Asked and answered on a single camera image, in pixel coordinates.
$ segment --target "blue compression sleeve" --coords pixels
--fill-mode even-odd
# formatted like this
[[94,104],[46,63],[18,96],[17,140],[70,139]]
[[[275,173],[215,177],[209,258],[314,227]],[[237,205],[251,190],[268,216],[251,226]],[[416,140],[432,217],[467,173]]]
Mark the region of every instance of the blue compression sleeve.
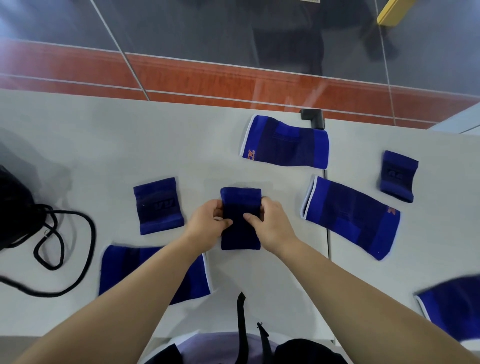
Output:
[[326,169],[328,149],[325,130],[298,128],[268,116],[254,115],[245,134],[240,156],[279,166]]
[[390,251],[400,211],[342,184],[314,176],[300,216],[358,245],[377,260]]
[[233,220],[222,233],[222,250],[260,249],[255,229],[243,218],[246,212],[260,217],[262,190],[259,188],[224,187],[220,190],[223,218]]
[[137,199],[140,235],[184,225],[174,177],[136,186],[133,193]]
[[[109,245],[102,257],[98,295],[115,286],[161,248],[161,246],[132,248]],[[188,269],[170,304],[209,295],[210,288],[205,269],[204,255],[200,255]]]
[[380,191],[405,202],[413,202],[413,176],[417,160],[386,150],[382,163]]
[[480,275],[440,283],[415,298],[425,317],[452,338],[480,339]]

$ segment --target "black cord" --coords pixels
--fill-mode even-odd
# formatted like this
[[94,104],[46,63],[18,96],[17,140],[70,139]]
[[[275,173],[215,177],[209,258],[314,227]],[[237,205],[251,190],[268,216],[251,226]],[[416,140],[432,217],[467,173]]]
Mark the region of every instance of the black cord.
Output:
[[[56,270],[63,265],[63,259],[65,257],[65,243],[64,243],[62,237],[60,236],[60,234],[57,231],[58,220],[57,220],[57,217],[55,216],[55,214],[78,215],[78,216],[83,217],[85,220],[87,220],[88,225],[90,225],[90,230],[91,230],[90,249],[88,250],[88,256],[87,256],[87,260],[85,262],[84,268],[83,268],[82,272],[80,273],[79,277],[77,278],[77,280],[71,286],[69,286],[66,289],[64,289],[62,291],[59,291],[59,292],[36,291],[36,290],[33,290],[33,289],[25,286],[22,283],[16,282],[16,281],[14,281],[14,280],[12,280],[8,277],[5,277],[5,276],[0,276],[0,282],[4,283],[4,284],[6,284],[10,287],[14,287],[14,288],[18,289],[19,291],[21,291],[23,293],[26,293],[30,296],[34,296],[34,297],[60,297],[64,294],[70,292],[71,290],[73,290],[76,286],[78,286],[80,284],[80,282],[85,278],[85,275],[87,274],[87,271],[88,271],[88,269],[89,269],[89,267],[92,263],[93,253],[94,253],[94,250],[95,250],[95,242],[96,242],[95,224],[94,224],[93,220],[88,215],[86,215],[82,212],[69,211],[69,210],[54,210],[51,206],[43,205],[43,204],[38,204],[38,205],[35,205],[35,206],[38,207],[38,208],[45,209],[45,212],[47,214],[49,214],[52,217],[52,220],[53,220],[53,226],[50,226],[47,223],[43,223],[43,226],[48,228],[49,231],[36,244],[35,249],[33,251],[33,255],[34,255],[35,259],[41,265],[43,265],[45,268],[47,268],[49,270]],[[10,244],[8,246],[8,248],[14,248],[16,246],[19,246],[21,243],[24,243],[28,238],[32,237],[34,234],[35,233],[27,234],[26,236],[22,237],[19,241],[16,241],[16,242]],[[49,264],[39,254],[39,250],[40,250],[41,246],[52,234],[55,234],[55,236],[58,238],[58,240],[60,242],[60,262],[56,266],[53,266],[53,265]]]

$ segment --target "blue knee sleeve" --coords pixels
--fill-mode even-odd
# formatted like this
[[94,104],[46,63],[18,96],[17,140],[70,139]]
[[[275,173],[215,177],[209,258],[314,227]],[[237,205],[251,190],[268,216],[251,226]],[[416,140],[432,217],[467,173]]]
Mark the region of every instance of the blue knee sleeve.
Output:
[[137,199],[141,235],[184,225],[174,177],[136,186],[133,193]]
[[[98,295],[115,286],[161,248],[162,246],[132,248],[109,245],[102,257]],[[187,274],[170,304],[209,295],[210,288],[205,269],[204,255],[201,255],[188,268]]]
[[415,298],[425,317],[452,338],[480,339],[480,275],[440,283]]
[[222,250],[260,249],[255,229],[243,218],[244,213],[260,217],[262,190],[259,188],[224,187],[220,190],[223,218],[233,220],[222,233]]
[[413,202],[413,176],[417,160],[386,150],[382,163],[380,191],[405,202]]
[[240,156],[279,166],[326,169],[328,149],[325,130],[298,128],[268,116],[254,115],[245,134]]
[[400,211],[350,187],[314,176],[300,216],[358,245],[377,260],[390,251]]

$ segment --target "person's left hand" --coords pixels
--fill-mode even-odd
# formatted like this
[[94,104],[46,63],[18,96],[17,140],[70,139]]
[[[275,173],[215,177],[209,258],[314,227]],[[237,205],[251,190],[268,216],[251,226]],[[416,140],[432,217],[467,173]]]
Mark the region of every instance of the person's left hand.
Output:
[[187,223],[182,237],[194,245],[199,254],[212,249],[222,231],[233,224],[229,218],[214,219],[215,217],[223,217],[222,200],[205,202],[195,210]]

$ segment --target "forearm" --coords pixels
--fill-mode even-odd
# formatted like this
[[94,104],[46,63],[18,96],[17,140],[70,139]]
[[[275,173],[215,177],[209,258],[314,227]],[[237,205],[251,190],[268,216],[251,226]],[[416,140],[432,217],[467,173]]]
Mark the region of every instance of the forearm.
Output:
[[277,255],[354,363],[478,363],[437,326],[307,244],[294,241]]
[[185,238],[168,244],[40,338],[16,364],[136,363],[199,255],[192,247]]

